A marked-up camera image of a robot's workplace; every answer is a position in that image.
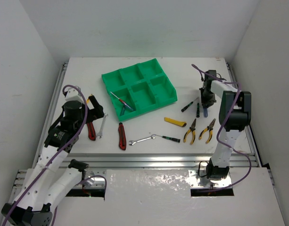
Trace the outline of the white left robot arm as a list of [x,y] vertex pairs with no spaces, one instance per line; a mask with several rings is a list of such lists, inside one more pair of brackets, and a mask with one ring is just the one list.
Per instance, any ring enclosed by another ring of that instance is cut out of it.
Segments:
[[94,95],[88,97],[93,108],[79,94],[65,93],[66,102],[62,112],[52,123],[44,141],[44,147],[31,176],[20,194],[12,203],[5,203],[1,213],[14,226],[52,226],[55,223],[57,206],[69,191],[78,184],[85,184],[84,174],[88,164],[71,160],[63,175],[55,182],[52,179],[60,164],[77,142],[84,125],[88,137],[95,140],[92,122],[104,116],[103,107]]

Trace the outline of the blue screwdriver red collar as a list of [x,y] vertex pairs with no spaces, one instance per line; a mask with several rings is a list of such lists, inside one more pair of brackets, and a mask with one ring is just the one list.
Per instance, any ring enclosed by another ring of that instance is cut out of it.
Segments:
[[124,100],[122,100],[121,98],[119,98],[117,95],[115,95],[113,92],[111,92],[111,94],[113,96],[115,96],[124,106],[126,106],[129,110],[131,110],[132,112],[135,111],[130,105],[128,105]]

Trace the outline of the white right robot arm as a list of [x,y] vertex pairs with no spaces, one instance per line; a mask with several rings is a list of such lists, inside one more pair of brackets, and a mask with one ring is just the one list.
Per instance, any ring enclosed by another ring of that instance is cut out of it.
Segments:
[[200,88],[203,109],[206,111],[216,103],[215,97],[221,99],[218,144],[206,167],[206,178],[219,180],[227,177],[236,140],[251,122],[251,93],[234,88],[231,82],[217,77],[215,70],[203,74],[203,86]]

